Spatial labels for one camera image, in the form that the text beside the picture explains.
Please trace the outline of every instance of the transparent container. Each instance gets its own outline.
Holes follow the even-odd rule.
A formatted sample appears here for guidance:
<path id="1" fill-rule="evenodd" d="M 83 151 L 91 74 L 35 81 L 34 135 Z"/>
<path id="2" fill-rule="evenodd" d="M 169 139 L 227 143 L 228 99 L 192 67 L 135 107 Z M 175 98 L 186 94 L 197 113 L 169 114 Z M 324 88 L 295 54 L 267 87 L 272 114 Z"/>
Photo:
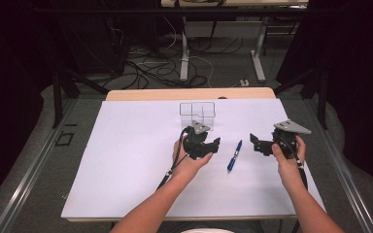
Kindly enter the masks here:
<path id="1" fill-rule="evenodd" d="M 215 121 L 215 103 L 214 102 L 189 102 L 180 104 L 180 118 L 182 128 L 192 126 L 195 120 L 214 130 Z"/>

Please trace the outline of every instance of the person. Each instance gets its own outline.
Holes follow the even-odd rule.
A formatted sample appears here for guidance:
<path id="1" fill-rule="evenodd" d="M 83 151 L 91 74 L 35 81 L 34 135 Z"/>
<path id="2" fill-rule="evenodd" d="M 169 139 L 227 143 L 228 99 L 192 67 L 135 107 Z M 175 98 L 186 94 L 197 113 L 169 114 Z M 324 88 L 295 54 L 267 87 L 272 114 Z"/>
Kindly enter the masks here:
<path id="1" fill-rule="evenodd" d="M 296 136 L 296 141 L 297 154 L 303 163 L 306 145 L 299 136 Z M 173 159 L 176 157 L 178 145 L 179 141 L 174 145 Z M 272 151 L 278 161 L 278 173 L 295 209 L 302 232 L 344 232 L 308 192 L 301 180 L 295 159 L 286 159 L 277 144 L 272 146 Z M 179 160 L 184 158 L 185 154 L 181 147 Z M 156 232 L 177 197 L 212 156 L 212 153 L 208 153 L 199 160 L 186 157 L 174 169 L 169 181 L 130 211 L 114 226 L 111 233 Z"/>

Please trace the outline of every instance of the table leg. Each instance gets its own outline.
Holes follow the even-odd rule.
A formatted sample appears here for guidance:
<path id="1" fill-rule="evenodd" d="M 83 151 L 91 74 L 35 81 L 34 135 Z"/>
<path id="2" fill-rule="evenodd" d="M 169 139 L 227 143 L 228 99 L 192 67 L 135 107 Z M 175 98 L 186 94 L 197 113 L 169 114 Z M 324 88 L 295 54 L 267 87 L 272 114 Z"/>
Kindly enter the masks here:
<path id="1" fill-rule="evenodd" d="M 259 55 L 262 51 L 262 43 L 265 38 L 265 32 L 266 32 L 266 27 L 268 25 L 268 18 L 264 17 L 262 19 L 262 24 L 259 27 L 259 32 L 258 32 L 258 37 L 257 37 L 257 42 L 256 42 L 256 48 L 255 50 L 251 50 L 251 57 L 253 59 L 254 67 L 255 67 L 255 73 L 256 77 L 258 78 L 258 81 L 260 83 L 266 82 L 265 75 L 262 70 L 262 65 L 261 61 L 259 60 Z"/>
<path id="2" fill-rule="evenodd" d="M 183 32 L 183 59 L 181 60 L 181 75 L 180 81 L 185 82 L 187 80 L 187 67 L 189 64 L 189 50 L 187 49 L 187 36 Z"/>

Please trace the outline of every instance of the blue pen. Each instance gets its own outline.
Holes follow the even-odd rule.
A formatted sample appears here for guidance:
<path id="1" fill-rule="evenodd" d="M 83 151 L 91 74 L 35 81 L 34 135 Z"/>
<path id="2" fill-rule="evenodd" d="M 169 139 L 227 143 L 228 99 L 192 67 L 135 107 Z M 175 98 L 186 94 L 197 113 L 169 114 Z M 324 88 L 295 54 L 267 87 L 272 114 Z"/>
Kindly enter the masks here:
<path id="1" fill-rule="evenodd" d="M 231 158 L 231 161 L 229 161 L 228 167 L 226 168 L 228 169 L 228 173 L 230 173 L 232 171 L 232 168 L 234 167 L 234 163 L 235 163 L 235 160 L 237 159 L 238 152 L 241 149 L 241 146 L 242 146 L 242 140 L 239 141 L 237 149 L 234 152 L 234 156 Z"/>

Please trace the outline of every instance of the cable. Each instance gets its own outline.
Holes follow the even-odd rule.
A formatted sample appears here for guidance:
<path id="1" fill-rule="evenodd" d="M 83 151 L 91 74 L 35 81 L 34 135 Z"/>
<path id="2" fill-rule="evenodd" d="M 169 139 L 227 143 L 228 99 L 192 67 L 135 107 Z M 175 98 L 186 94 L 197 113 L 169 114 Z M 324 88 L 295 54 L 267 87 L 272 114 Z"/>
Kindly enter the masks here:
<path id="1" fill-rule="evenodd" d="M 298 166 L 299 175 L 301 176 L 301 180 L 304 183 L 305 188 L 308 190 L 307 176 L 305 174 L 304 165 L 302 164 L 301 160 L 299 159 L 298 154 L 292 149 L 292 147 L 289 146 L 289 144 L 282 137 L 279 137 L 279 138 L 281 139 L 281 141 L 283 143 L 285 143 L 287 145 L 287 147 L 289 147 L 293 156 L 295 157 L 296 164 Z M 295 225 L 293 226 L 292 233 L 296 233 L 298 231 L 298 229 L 299 229 L 299 220 L 297 220 Z"/>
<path id="2" fill-rule="evenodd" d="M 175 158 L 174 158 L 174 161 L 172 162 L 172 166 L 171 168 L 169 169 L 169 171 L 165 174 L 165 177 L 163 177 L 162 181 L 160 182 L 158 189 L 160 189 L 164 184 L 166 184 L 166 182 L 168 181 L 168 179 L 171 177 L 174 169 L 178 166 L 178 164 L 180 164 L 184 158 L 186 158 L 188 156 L 188 154 L 186 154 L 179 162 L 178 162 L 178 158 L 180 157 L 180 151 L 181 151 L 181 146 L 183 144 L 183 141 L 182 139 L 184 138 L 184 134 L 187 132 L 187 129 L 183 129 L 183 131 L 181 132 L 181 135 L 180 135 L 180 139 L 178 141 L 178 148 L 177 148 L 177 153 L 175 155 Z"/>

